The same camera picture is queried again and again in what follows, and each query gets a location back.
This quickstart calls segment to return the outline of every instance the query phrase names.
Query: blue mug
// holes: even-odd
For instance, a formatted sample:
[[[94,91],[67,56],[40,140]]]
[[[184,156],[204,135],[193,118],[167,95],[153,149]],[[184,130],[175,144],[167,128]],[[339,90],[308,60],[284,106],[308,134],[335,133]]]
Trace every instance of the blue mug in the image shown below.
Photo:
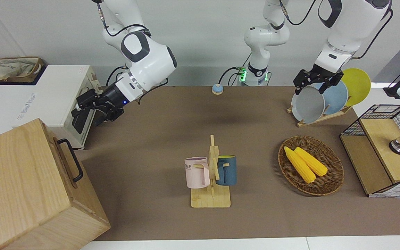
[[[220,179],[216,180],[216,184],[222,186],[237,184],[237,157],[235,155],[219,155],[217,169]]]

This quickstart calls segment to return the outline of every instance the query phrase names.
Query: brown mat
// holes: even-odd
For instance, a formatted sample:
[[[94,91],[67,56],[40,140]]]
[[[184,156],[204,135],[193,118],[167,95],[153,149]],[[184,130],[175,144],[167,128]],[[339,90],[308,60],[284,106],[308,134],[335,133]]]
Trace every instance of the brown mat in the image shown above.
[[[297,128],[293,87],[161,87],[125,106],[115,122],[91,128],[78,151],[112,228],[97,240],[230,239],[400,235],[400,199],[367,198],[339,134],[353,111]],[[221,154],[237,155],[229,209],[193,209],[184,158],[207,156],[214,134]],[[339,191],[307,197],[281,174],[277,153],[296,135],[317,138],[343,163]]]

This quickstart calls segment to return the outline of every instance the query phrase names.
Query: yellow corn cob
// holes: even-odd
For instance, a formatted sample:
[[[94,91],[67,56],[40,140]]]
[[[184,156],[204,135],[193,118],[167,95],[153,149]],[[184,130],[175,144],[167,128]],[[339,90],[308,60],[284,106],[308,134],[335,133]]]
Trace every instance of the yellow corn cob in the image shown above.
[[[289,147],[284,147],[286,157],[292,163],[296,171],[300,174],[306,183],[311,183],[316,180],[316,175],[311,171],[307,164]]]
[[[308,167],[315,172],[318,176],[324,176],[327,174],[327,167],[323,165],[319,160],[314,158],[308,152],[303,150],[301,147],[296,147],[294,152],[302,158],[302,160],[308,165]]]

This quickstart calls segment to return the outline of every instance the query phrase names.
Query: wooden mug stand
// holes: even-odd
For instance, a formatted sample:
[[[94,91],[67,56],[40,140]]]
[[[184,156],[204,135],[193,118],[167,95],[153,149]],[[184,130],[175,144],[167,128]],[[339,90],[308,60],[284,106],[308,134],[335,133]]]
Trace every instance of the wooden mug stand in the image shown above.
[[[205,188],[191,189],[191,206],[194,208],[201,207],[230,207],[231,194],[229,186],[216,184],[219,180],[219,171],[217,161],[219,159],[219,146],[214,144],[214,135],[211,135],[211,146],[209,147],[209,179],[211,184]]]

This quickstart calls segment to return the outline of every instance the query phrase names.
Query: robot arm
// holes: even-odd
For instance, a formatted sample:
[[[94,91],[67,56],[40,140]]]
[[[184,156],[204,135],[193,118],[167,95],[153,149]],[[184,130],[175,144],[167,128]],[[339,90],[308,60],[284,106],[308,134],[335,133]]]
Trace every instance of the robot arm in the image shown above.
[[[245,33],[245,43],[251,48],[248,64],[243,71],[243,83],[259,86],[265,81],[270,52],[266,46],[285,44],[289,39],[289,29],[285,26],[285,17],[279,0],[266,0],[263,16],[269,25],[249,28]]]
[[[123,106],[160,85],[176,69],[177,62],[169,47],[151,38],[136,0],[105,0],[115,21],[110,26],[106,26],[101,0],[92,1],[97,3],[105,26],[105,41],[124,55],[128,69],[102,94],[90,90],[80,95],[72,115],[76,118],[90,109],[98,109],[105,115],[103,121],[114,121],[124,113]]]
[[[343,76],[341,67],[388,13],[391,1],[323,0],[319,6],[319,18],[331,32],[313,68],[310,71],[302,69],[295,77],[296,94],[315,82],[324,82],[320,93],[337,85]]]

